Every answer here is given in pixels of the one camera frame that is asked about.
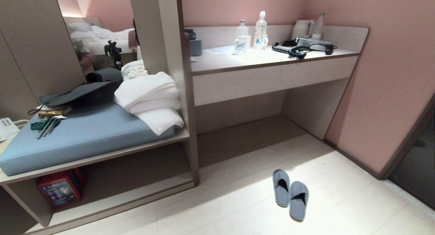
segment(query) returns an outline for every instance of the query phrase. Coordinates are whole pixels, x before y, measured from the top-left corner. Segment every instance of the shelf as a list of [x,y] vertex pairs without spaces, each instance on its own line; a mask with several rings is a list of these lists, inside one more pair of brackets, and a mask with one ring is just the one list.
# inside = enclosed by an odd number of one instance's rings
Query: shelf
[[304,134],[307,132],[281,115],[200,134],[199,164],[205,167]]
[[101,161],[106,161],[109,159],[117,158],[120,156],[126,156],[132,153],[137,153],[139,151],[149,150],[155,147],[160,147],[164,145],[169,145],[176,142],[181,142],[184,140],[189,139],[189,133],[185,128],[182,129],[175,129],[175,136],[167,139],[158,140],[155,142],[150,142],[144,145],[138,145],[135,147],[129,147],[126,149],[118,150],[111,153],[105,153],[98,156],[93,156],[85,159],[80,159],[77,161],[65,163],[65,164],[59,164],[51,167],[47,167],[40,170],[34,170],[26,173],[21,173],[13,176],[7,176],[5,173],[0,173],[0,185],[2,184],[9,184],[14,183],[18,181],[24,181],[31,178],[40,177],[43,175],[47,175],[50,173],[56,173],[63,170],[69,170],[75,167],[80,167],[83,165],[93,164]]
[[246,55],[208,55],[196,56],[197,62],[192,62],[192,75],[206,75],[219,72],[230,72],[260,67],[278,66],[293,63],[304,63],[317,60],[327,60],[340,57],[358,56],[359,52],[335,49],[332,55],[324,52],[309,52],[304,59],[290,59],[287,54],[275,52],[271,46],[265,50],[249,49]]
[[0,234],[23,234],[38,224],[2,187],[0,187],[0,211]]
[[38,224],[26,234],[79,220],[83,224],[89,223],[194,187],[180,143],[99,162],[87,168],[83,199],[55,208],[48,227]]

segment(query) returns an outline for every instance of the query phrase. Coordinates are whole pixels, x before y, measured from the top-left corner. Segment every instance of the seat cushion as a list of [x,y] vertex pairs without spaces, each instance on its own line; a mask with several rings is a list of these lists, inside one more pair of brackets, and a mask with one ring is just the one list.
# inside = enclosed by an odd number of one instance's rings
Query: seat cushion
[[30,129],[35,115],[0,155],[0,168],[8,175],[65,164],[148,142],[173,137],[174,127],[157,136],[140,119],[114,102],[74,108],[68,119],[41,139]]

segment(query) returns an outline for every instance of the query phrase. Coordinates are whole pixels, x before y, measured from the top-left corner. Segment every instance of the pair of slippers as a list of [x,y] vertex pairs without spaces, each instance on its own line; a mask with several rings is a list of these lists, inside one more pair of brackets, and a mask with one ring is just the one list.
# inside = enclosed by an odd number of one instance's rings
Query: pair of slippers
[[284,170],[276,170],[273,175],[276,203],[281,207],[290,205],[290,216],[303,221],[308,203],[308,188],[302,182],[295,181],[290,186],[289,175]]

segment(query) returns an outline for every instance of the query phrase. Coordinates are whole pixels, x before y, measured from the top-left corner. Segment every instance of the plastic bottle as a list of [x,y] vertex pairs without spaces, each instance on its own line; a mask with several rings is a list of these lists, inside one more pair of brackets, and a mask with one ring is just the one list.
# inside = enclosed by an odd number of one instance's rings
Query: plastic bottle
[[237,36],[248,36],[249,33],[247,31],[247,27],[245,26],[246,20],[240,20],[240,26],[236,29],[236,35],[234,36],[234,40],[237,39]]
[[315,39],[321,39],[322,33],[323,33],[323,16],[325,16],[325,13],[320,13],[319,18],[317,19],[316,23],[314,23],[313,28],[313,35],[311,38]]
[[260,19],[255,25],[255,35],[254,35],[254,49],[263,49],[264,37],[266,36],[267,23],[264,20],[266,17],[266,12],[260,12]]

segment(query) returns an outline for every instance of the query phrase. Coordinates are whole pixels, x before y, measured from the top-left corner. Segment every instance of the wall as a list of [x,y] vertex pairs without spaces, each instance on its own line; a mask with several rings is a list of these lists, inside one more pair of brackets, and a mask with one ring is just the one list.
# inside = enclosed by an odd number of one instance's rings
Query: wall
[[237,26],[240,19],[255,25],[260,11],[268,24],[294,24],[306,0],[182,0],[186,27]]
[[82,17],[79,3],[77,0],[57,0],[62,16]]
[[112,32],[130,29],[133,11],[130,0],[57,0],[63,16],[98,17]]
[[378,173],[435,93],[434,2],[307,2],[306,19],[325,12],[327,25],[370,29],[326,138]]

